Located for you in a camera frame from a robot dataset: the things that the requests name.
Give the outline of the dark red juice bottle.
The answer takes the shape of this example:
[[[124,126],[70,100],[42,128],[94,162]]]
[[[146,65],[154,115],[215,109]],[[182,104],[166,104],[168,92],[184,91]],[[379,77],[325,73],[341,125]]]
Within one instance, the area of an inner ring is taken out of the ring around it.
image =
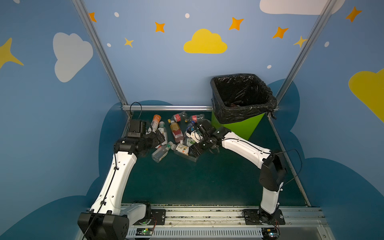
[[[179,124],[173,120],[169,120],[169,123],[175,142],[182,143],[184,141],[184,136]]]

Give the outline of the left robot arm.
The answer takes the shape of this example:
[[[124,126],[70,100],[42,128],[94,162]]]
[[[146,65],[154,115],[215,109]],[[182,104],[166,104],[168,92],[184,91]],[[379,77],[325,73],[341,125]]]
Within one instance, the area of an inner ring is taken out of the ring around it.
[[[124,240],[130,226],[151,221],[149,203],[134,203],[125,210],[121,209],[121,203],[129,175],[139,156],[145,156],[164,141],[160,131],[147,135],[132,132],[116,141],[111,168],[103,187],[90,210],[78,218],[84,240]]]

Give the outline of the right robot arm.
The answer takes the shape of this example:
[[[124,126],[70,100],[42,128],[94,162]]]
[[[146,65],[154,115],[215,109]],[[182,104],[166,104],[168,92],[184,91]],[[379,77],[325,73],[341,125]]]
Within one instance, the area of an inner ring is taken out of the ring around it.
[[[259,211],[269,216],[277,212],[280,205],[280,192],[283,190],[287,175],[286,165],[281,161],[279,154],[257,146],[225,127],[215,129],[200,125],[188,133],[188,136],[196,142],[191,146],[191,151],[197,157],[208,149],[222,147],[242,156],[258,167],[260,169],[259,183],[263,187]]]

